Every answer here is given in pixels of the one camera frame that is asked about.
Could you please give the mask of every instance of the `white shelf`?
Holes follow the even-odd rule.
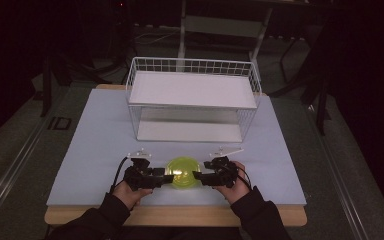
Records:
[[[256,109],[245,76],[137,71],[130,105],[176,105]]]
[[[138,140],[242,142],[235,111],[143,109]]]

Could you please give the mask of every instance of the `chair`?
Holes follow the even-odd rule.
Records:
[[[289,46],[285,50],[285,52],[282,54],[282,56],[280,57],[279,65],[280,65],[282,77],[283,77],[283,80],[285,81],[285,83],[290,83],[294,80],[294,79],[288,80],[288,78],[286,77],[286,74],[285,74],[285,68],[283,66],[283,59],[285,58],[286,54],[291,50],[293,45],[298,40],[300,40],[301,38],[303,38],[307,42],[307,44],[310,48],[313,47],[314,43],[317,41],[317,38],[319,37],[322,29],[323,29],[323,26],[320,26],[320,25],[306,25],[306,26],[304,26],[301,35],[299,37],[295,37],[294,40],[291,42],[291,44],[289,44]]]
[[[334,74],[341,71],[341,59],[345,58],[345,46],[350,38],[351,28],[346,27],[348,22],[347,13],[341,13],[327,18],[322,27],[303,28],[306,29],[303,34],[305,32],[311,36],[306,38],[307,42],[312,41],[309,42],[312,45],[308,55],[292,82],[267,94],[270,97],[279,97],[293,89],[306,86],[301,95],[301,102],[310,105],[319,96],[316,126],[322,135],[328,85],[335,77]]]

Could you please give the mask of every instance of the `yellow bowl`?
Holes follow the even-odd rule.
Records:
[[[172,185],[178,189],[193,187],[197,180],[192,171],[199,172],[199,163],[191,157],[177,157],[172,159],[166,167],[166,174],[174,175]]]

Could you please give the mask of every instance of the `wooden table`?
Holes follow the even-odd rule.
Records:
[[[102,84],[98,89],[125,90],[122,85]],[[45,222],[52,226],[80,217],[87,209],[98,206],[50,206]],[[307,216],[303,206],[278,205],[285,226],[303,226]],[[240,226],[239,218],[229,206],[136,206],[126,226]]]

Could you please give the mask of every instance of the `chair leg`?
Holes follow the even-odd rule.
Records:
[[[282,77],[283,77],[283,81],[285,83],[288,83],[288,79],[286,77],[286,73],[285,73],[285,68],[283,66],[283,59],[285,58],[286,54],[289,52],[289,50],[291,50],[292,46],[298,41],[298,38],[295,38],[291,44],[289,44],[288,48],[285,50],[285,52],[282,54],[282,56],[280,57],[280,61],[279,61],[279,65],[280,65],[280,71],[282,72]]]
[[[324,120],[325,120],[325,114],[326,114],[326,99],[327,99],[327,87],[329,85],[329,79],[324,78],[319,94],[319,106],[317,109],[317,118],[316,118],[316,126],[320,131],[320,134],[322,136],[325,135],[324,132]]]
[[[51,63],[49,56],[43,60],[43,105],[41,117],[46,116],[52,106]]]
[[[317,77],[316,76],[308,76],[308,77],[305,77],[303,79],[299,79],[299,81],[293,81],[292,83],[286,85],[285,87],[281,88],[281,89],[278,89],[274,92],[271,92],[271,93],[268,93],[267,96],[269,97],[280,97],[282,96],[283,94],[285,93],[288,93],[298,87],[301,87],[301,86],[305,86],[307,84],[310,84],[314,81],[317,80]]]

